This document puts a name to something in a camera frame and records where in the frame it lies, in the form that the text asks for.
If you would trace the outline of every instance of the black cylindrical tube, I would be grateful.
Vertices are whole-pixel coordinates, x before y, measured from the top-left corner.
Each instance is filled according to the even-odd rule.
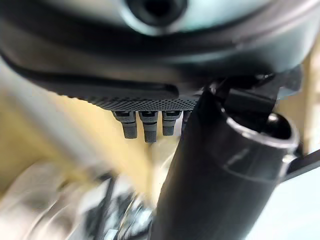
[[[150,240],[242,240],[290,164],[299,134],[270,115],[265,133],[237,124],[209,92],[188,120]]]

